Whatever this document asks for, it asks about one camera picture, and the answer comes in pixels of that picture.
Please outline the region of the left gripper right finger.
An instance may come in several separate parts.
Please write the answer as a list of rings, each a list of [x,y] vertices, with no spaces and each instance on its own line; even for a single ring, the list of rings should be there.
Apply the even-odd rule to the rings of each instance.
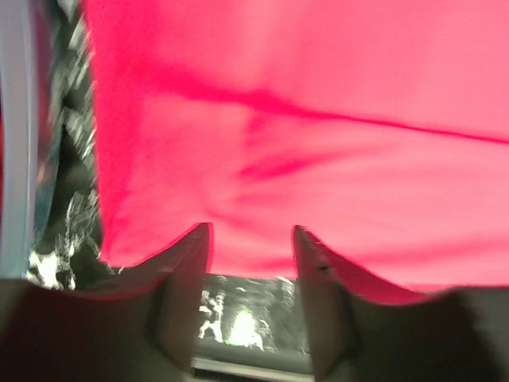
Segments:
[[[318,381],[505,381],[508,290],[408,290],[336,254],[302,226],[293,253]]]

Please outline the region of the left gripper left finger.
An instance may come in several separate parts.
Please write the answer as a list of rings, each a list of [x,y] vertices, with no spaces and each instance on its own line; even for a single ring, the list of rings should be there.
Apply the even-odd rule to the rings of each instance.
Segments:
[[[195,352],[211,229],[82,291],[1,282],[4,381],[183,381]]]

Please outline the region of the pink t shirt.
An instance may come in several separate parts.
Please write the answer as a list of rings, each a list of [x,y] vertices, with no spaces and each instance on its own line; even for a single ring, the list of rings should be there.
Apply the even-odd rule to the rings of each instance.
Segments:
[[[83,8],[110,266],[209,222],[212,272],[291,278],[302,225],[405,287],[507,283],[507,2]]]

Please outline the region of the black marbled table mat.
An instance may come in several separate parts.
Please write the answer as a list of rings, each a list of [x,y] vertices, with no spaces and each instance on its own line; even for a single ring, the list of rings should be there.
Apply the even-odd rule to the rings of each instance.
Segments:
[[[99,261],[102,233],[95,170],[95,119],[88,33],[77,1],[51,1],[57,50],[52,97],[62,137],[45,234],[32,250],[28,279],[80,290],[117,275]],[[297,284],[209,275],[200,302],[194,373],[200,380],[310,381]]]

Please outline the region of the blue translucent plastic bin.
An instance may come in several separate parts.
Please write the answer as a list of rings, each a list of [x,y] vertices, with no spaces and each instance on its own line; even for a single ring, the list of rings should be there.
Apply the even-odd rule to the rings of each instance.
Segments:
[[[21,279],[48,223],[61,129],[51,106],[55,20],[47,1],[1,3],[1,277]]]

